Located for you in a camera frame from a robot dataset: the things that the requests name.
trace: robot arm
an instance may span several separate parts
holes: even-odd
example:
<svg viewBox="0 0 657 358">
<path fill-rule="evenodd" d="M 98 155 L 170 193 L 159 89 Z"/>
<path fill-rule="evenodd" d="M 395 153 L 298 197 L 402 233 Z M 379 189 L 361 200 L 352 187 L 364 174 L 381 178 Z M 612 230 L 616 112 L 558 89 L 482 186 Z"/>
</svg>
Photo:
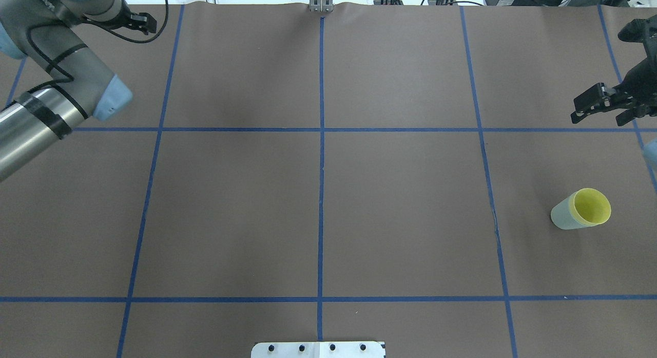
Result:
<svg viewBox="0 0 657 358">
<path fill-rule="evenodd" d="M 104 121 L 132 100 L 118 76 L 73 33 L 80 23 L 144 34 L 157 26 L 124 0 L 0 0 L 0 51 L 33 58 L 53 79 L 0 112 L 0 182 L 85 119 Z"/>
<path fill-rule="evenodd" d="M 575 98 L 573 124 L 597 112 L 626 109 L 616 116 L 618 126 L 646 115 L 657 117 L 657 15 L 634 19 L 618 33 L 624 42 L 642 43 L 647 57 L 632 68 L 616 87 L 595 84 Z"/>
</svg>

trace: blue tape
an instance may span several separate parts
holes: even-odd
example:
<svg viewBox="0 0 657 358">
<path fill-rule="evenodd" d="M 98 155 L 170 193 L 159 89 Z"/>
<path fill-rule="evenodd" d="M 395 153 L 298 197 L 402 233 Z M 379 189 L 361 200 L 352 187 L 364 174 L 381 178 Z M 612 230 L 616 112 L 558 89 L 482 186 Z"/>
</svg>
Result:
<svg viewBox="0 0 657 358">
<path fill-rule="evenodd" d="M 249 304 L 316 303 L 317 297 L 133 297 L 131 303 Z M 586 300 L 657 300 L 657 294 L 467 295 L 467 296 L 326 296 L 324 303 L 568 302 Z M 0 303 L 125 303 L 126 297 L 4 296 Z"/>
<path fill-rule="evenodd" d="M 509 327 L 509 339 L 511 340 L 511 353 L 514 358 L 518 357 L 516 347 L 516 334 L 513 327 L 513 316 L 511 313 L 511 303 L 509 302 L 509 288 L 507 286 L 507 272 L 504 267 L 504 257 L 502 254 L 502 241 L 499 236 L 499 226 L 497 224 L 497 213 L 495 210 L 495 197 L 493 197 L 493 185 L 491 184 L 490 170 L 488 169 L 488 155 L 486 154 L 486 142 L 484 141 L 484 130 L 481 125 L 481 114 L 479 113 L 479 98 L 477 97 L 477 87 L 474 82 L 474 70 L 472 69 L 472 56 L 470 54 L 470 42 L 468 40 L 468 29 L 465 22 L 465 11 L 460 8 L 460 19 L 463 27 L 463 41 L 465 42 L 465 54 L 468 61 L 468 71 L 470 73 L 470 88 L 472 89 L 472 101 L 474 102 L 474 112 L 477 117 L 477 128 L 479 129 L 479 145 L 481 146 L 481 158 L 484 162 L 484 173 L 486 175 L 486 186 L 488 187 L 488 199 L 493 212 L 493 222 L 495 224 L 495 239 L 497 240 L 497 261 L 499 263 L 499 273 L 502 281 L 502 291 L 505 297 L 505 308 L 507 310 L 507 325 Z"/>
<path fill-rule="evenodd" d="M 319 224 L 317 239 L 317 341 L 323 340 L 324 297 L 324 17 L 319 19 Z"/>
<path fill-rule="evenodd" d="M 153 187 L 153 179 L 155 176 L 155 168 L 157 167 L 158 154 L 160 152 L 160 142 L 162 141 L 162 129 L 164 128 L 164 117 L 166 116 L 166 107 L 169 101 L 169 91 L 171 89 L 171 79 L 173 78 L 173 69 L 176 66 L 176 54 L 178 53 L 178 42 L 180 40 L 180 29 L 183 24 L 183 14 L 185 13 L 185 5 L 180 7 L 180 15 L 178 17 L 178 28 L 176 29 L 176 40 L 173 43 L 173 51 L 171 52 L 171 63 L 169 64 L 169 75 L 167 77 L 166 88 L 164 90 L 164 100 L 162 101 L 162 112 L 160 113 L 160 125 L 158 126 L 158 135 L 155 139 L 155 148 L 153 149 L 153 159 L 150 164 L 150 173 L 148 175 L 148 185 L 146 187 L 146 198 L 144 199 L 144 208 L 141 213 L 141 222 L 139 225 L 139 235 L 137 239 L 137 246 L 134 250 L 134 260 L 132 264 L 132 271 L 130 272 L 130 283 L 127 291 L 127 302 L 125 302 L 124 320 L 121 325 L 121 334 L 119 335 L 119 343 L 117 347 L 117 358 L 123 355 L 123 346 L 125 342 L 125 333 L 127 332 L 127 324 L 130 318 L 130 308 L 132 304 L 132 297 L 134 293 L 134 281 L 137 278 L 137 268 L 139 266 L 139 255 L 141 254 L 141 245 L 144 239 L 144 230 L 146 228 L 146 215 L 148 213 L 148 205 L 150 204 L 150 194 Z"/>
<path fill-rule="evenodd" d="M 23 68 L 25 67 L 25 60 L 21 61 L 21 65 L 18 66 L 18 71 L 16 72 L 16 77 L 14 77 L 14 83 L 11 85 L 11 91 L 9 91 L 9 96 L 7 96 L 7 103 L 5 103 L 5 107 L 9 106 L 9 104 L 14 100 L 14 95 L 16 94 L 16 89 L 18 87 L 18 82 L 21 79 L 21 75 L 23 74 Z"/>
</svg>

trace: black tape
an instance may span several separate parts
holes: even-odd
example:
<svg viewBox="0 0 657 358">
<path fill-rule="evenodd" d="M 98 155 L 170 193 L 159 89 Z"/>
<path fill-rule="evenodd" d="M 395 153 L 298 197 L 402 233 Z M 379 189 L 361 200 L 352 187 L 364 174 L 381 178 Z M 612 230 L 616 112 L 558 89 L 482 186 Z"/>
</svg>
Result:
<svg viewBox="0 0 657 358">
<path fill-rule="evenodd" d="M 63 140 L 64 137 L 73 131 L 62 117 L 53 113 L 49 107 L 45 106 L 45 104 L 41 100 L 35 98 L 35 96 L 32 96 L 29 93 L 24 93 L 17 101 L 19 104 L 23 105 L 28 112 L 48 126 L 48 128 L 57 135 L 59 140 Z"/>
<path fill-rule="evenodd" d="M 59 63 L 61 63 L 62 60 L 68 58 L 69 55 L 75 53 L 77 50 L 85 49 L 85 48 L 87 48 L 87 47 L 88 47 L 88 46 L 85 45 L 85 44 L 77 44 L 77 45 L 71 47 L 70 49 L 64 51 L 64 52 L 61 53 L 59 56 L 57 56 L 57 58 L 52 59 L 52 61 L 49 63 L 49 65 L 45 68 L 45 72 L 48 73 L 48 74 L 50 74 L 50 71 L 51 71 L 56 65 L 59 65 Z"/>
</svg>

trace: metal bracket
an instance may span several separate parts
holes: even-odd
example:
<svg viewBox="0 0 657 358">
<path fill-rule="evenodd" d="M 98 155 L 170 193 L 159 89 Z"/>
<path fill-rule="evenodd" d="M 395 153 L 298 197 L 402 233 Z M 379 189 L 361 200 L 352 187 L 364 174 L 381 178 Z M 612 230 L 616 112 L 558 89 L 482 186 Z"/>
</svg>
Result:
<svg viewBox="0 0 657 358">
<path fill-rule="evenodd" d="M 333 0 L 310 0 L 311 12 L 331 12 L 333 11 Z"/>
<path fill-rule="evenodd" d="M 384 342 L 259 343 L 251 358 L 385 358 Z"/>
</svg>

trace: table surface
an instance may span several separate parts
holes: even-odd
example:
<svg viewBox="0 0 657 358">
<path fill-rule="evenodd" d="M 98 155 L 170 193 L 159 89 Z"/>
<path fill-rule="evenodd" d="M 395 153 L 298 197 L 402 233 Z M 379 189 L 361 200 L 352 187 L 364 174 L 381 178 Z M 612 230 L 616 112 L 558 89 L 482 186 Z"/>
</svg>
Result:
<svg viewBox="0 0 657 358">
<path fill-rule="evenodd" d="M 79 27 L 134 101 L 0 185 L 0 356 L 653 356 L 657 118 L 569 114 L 655 13 L 194 3 L 148 45 Z M 47 79 L 0 61 L 7 101 Z M 582 187 L 612 217 L 557 229 Z"/>
</svg>

